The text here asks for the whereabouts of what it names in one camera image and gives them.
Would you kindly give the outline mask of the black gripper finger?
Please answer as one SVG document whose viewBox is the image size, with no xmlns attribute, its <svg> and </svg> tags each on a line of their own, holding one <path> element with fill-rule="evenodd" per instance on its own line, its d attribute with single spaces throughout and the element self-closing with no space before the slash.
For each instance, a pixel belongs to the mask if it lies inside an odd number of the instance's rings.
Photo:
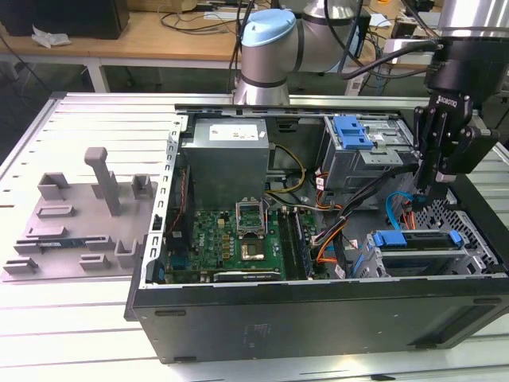
<svg viewBox="0 0 509 382">
<path fill-rule="evenodd" d="M 425 158 L 419 159 L 418 171 L 414 177 L 416 194 L 414 209 L 418 212 L 430 206 L 435 200 L 445 199 L 449 183 L 456 180 L 455 175 L 441 173 L 445 160 L 451 155 L 446 151 L 452 138 L 458 132 L 458 123 L 451 115 L 427 115 L 425 124 Z"/>
<path fill-rule="evenodd" d="M 414 109 L 414 149 L 418 152 L 420 160 L 425 158 L 425 148 L 422 148 L 422 143 L 425 143 L 425 124 L 428 114 L 428 107 L 416 107 Z"/>
</svg>

